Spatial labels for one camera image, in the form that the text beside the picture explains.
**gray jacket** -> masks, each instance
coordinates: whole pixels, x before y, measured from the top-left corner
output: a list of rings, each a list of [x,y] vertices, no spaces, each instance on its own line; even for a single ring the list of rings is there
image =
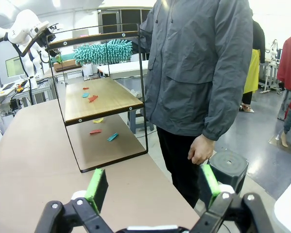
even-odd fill
[[[218,140],[235,120],[251,61],[248,0],[157,0],[140,28],[151,49],[148,120]]]

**hand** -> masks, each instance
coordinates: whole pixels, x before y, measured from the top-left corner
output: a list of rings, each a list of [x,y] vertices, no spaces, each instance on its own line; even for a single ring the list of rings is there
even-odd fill
[[[188,159],[192,160],[193,164],[202,164],[212,156],[214,144],[215,141],[200,135],[193,141],[192,145],[190,146]]]

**yellow paper scrap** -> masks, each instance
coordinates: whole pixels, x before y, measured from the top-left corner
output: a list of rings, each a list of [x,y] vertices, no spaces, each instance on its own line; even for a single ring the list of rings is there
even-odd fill
[[[104,120],[104,118],[101,118],[100,120],[93,120],[93,123],[101,123]]]

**yellow apron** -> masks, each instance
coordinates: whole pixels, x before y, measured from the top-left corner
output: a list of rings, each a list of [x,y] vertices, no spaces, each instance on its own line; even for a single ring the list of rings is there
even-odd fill
[[[244,94],[255,92],[258,89],[258,73],[260,66],[260,50],[252,50],[251,63],[247,76],[246,85],[244,86]]]

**black pants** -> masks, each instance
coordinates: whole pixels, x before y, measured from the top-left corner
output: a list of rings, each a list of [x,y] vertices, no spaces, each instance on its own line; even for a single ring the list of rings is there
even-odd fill
[[[251,92],[248,92],[248,93],[246,93],[246,94],[243,94],[243,96],[242,96],[242,102],[244,103],[244,104],[251,104],[251,100],[252,100],[252,94],[253,94],[253,92],[251,91]]]
[[[199,199],[199,166],[188,160],[188,152],[196,137],[174,135],[158,127],[157,134],[172,183],[194,208]]]

